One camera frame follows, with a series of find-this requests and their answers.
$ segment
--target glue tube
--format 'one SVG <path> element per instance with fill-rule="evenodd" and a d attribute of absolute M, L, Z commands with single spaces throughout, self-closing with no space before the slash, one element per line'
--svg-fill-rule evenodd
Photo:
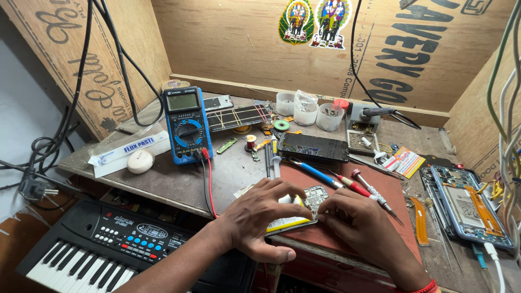
<path fill-rule="evenodd" d="M 274 135 L 271 135 L 271 163 L 273 164 L 273 169 L 275 171 L 274 178 L 280 177 L 280 167 L 279 163 L 282 160 L 282 158 L 279 156 L 279 152 L 277 149 L 277 138 Z"/>

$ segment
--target multimeter rotary dial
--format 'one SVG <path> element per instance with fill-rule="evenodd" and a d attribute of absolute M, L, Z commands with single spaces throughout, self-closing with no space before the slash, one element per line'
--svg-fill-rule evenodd
<path fill-rule="evenodd" d="M 203 127 L 192 119 L 182 120 L 176 124 L 173 135 L 178 144 L 185 148 L 191 148 L 203 140 Z"/>

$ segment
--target red screwdriver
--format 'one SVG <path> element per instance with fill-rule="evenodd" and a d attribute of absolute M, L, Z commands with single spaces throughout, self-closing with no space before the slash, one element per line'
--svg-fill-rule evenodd
<path fill-rule="evenodd" d="M 349 188 L 351 188 L 353 191 L 355 191 L 356 193 L 358 194 L 361 194 L 365 197 L 370 197 L 371 196 L 371 193 L 369 193 L 367 190 L 363 189 L 362 187 L 358 186 L 356 183 L 354 183 L 353 181 L 345 178 L 344 176 L 342 175 L 338 175 L 336 174 L 335 172 L 331 171 L 331 170 L 328 170 L 330 171 L 331 173 L 333 173 L 333 175 L 335 175 L 338 180 L 340 180 L 342 183 L 344 183 L 345 185 L 347 185 Z"/>

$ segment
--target white plastic cup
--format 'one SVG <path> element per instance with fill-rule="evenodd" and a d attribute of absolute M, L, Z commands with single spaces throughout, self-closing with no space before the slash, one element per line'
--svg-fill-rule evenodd
<path fill-rule="evenodd" d="M 332 117 L 331 111 L 336 113 L 336 117 Z M 335 131 L 340 127 L 340 122 L 344 116 L 345 110 L 335 104 L 322 104 L 318 108 L 317 126 L 325 131 Z"/>
<path fill-rule="evenodd" d="M 304 109 L 306 111 L 302 111 L 299 106 L 297 105 L 297 101 L 295 99 L 295 110 L 293 113 L 293 119 L 295 119 L 295 123 L 302 126 L 309 126 L 315 123 L 315 120 L 317 119 L 317 113 L 318 113 L 318 104 L 316 103 L 309 103 L 306 105 L 303 105 Z"/>
<path fill-rule="evenodd" d="M 279 115 L 293 115 L 293 110 L 295 109 L 295 94 L 295 92 L 291 91 L 277 93 L 277 105 L 275 106 L 275 110 L 277 113 L 279 113 Z"/>

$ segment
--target red mat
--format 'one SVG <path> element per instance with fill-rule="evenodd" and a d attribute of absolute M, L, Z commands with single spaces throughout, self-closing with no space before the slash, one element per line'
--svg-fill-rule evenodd
<path fill-rule="evenodd" d="M 363 186 L 361 182 L 358 182 L 351 177 L 351 172 L 354 169 L 360 169 L 360 171 L 362 171 L 361 175 L 364 177 L 364 179 L 373 187 L 375 187 L 375 189 L 378 190 L 380 194 L 382 194 L 382 196 L 387 200 L 389 206 L 405 224 L 405 226 L 402 226 L 393 216 L 386 212 L 387 217 L 394 225 L 394 228 L 396 228 L 398 233 L 405 241 L 405 244 L 407 244 L 416 259 L 421 263 L 418 246 L 416 244 L 416 237 L 413 232 L 407 206 L 405 205 L 405 199 L 403 197 L 400 180 L 380 173 L 369 167 L 356 165 L 353 163 L 340 164 L 340 170 L 338 170 L 336 173 L 353 180 L 360 186 Z M 290 181 L 303 189 L 316 185 L 322 185 L 326 188 L 328 194 L 334 193 L 334 189 L 331 187 L 331 185 L 319 181 L 316 177 L 313 177 L 310 173 L 296 165 L 282 163 L 280 165 L 280 174 L 282 179 Z M 314 246 L 319 246 L 339 254 L 360 257 L 356 251 L 354 251 L 342 239 L 335 235 L 331 229 L 329 229 L 329 227 L 320 222 L 316 225 L 299 228 L 280 235 Z"/>

